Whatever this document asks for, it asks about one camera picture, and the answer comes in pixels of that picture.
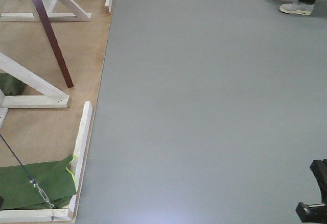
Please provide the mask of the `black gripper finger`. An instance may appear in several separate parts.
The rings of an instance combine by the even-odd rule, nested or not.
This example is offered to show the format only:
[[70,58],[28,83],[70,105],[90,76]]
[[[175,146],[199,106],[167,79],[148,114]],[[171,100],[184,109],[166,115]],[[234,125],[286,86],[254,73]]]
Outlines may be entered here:
[[321,193],[321,201],[326,203],[326,159],[313,160],[310,166]]
[[306,205],[300,202],[296,213],[302,223],[326,223],[326,203]]

